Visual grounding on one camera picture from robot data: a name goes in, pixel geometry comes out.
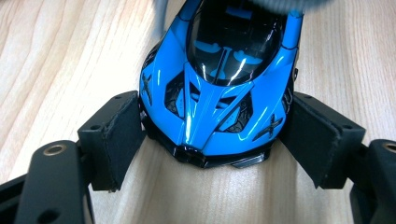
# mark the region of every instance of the wooden table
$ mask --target wooden table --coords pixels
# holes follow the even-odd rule
[[[0,183],[111,96],[137,90],[141,64],[182,0],[0,0]],[[336,0],[304,19],[296,90],[396,139],[396,1]],[[350,223],[343,190],[314,189],[276,143],[269,161],[201,170],[146,139],[120,192],[94,192],[97,223]]]

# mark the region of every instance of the metal screw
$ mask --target metal screw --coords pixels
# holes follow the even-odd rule
[[[56,156],[58,154],[63,153],[66,149],[67,149],[67,147],[64,144],[50,146],[44,150],[44,155],[45,156]]]
[[[396,153],[396,145],[393,143],[384,143],[382,147],[386,148],[390,152]]]

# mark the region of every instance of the screw hole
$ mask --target screw hole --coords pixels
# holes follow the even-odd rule
[[[392,143],[385,143],[383,145],[384,148],[386,148],[387,150],[396,153],[396,145],[392,144]]]
[[[98,129],[100,129],[102,126],[100,126],[100,125],[92,125],[91,126],[91,130],[98,130]]]
[[[55,156],[55,155],[61,154],[65,150],[66,150],[66,146],[65,145],[50,146],[50,147],[47,147],[44,150],[44,155],[46,155],[46,156]]]
[[[37,219],[37,222],[40,224],[52,223],[56,219],[58,219],[60,214],[61,213],[58,212],[56,209],[48,209],[45,212],[41,213],[41,215]]]
[[[352,126],[350,126],[348,124],[344,124],[342,127],[345,128],[345,129],[352,129]]]

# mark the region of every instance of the car windshield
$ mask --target car windshield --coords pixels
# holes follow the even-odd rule
[[[187,56],[204,80],[237,85],[261,74],[276,56],[286,16],[244,0],[206,0],[190,25]]]

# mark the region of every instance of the car body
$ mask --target car body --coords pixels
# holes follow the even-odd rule
[[[179,161],[264,161],[290,111],[303,15],[188,0],[140,76],[148,135]]]

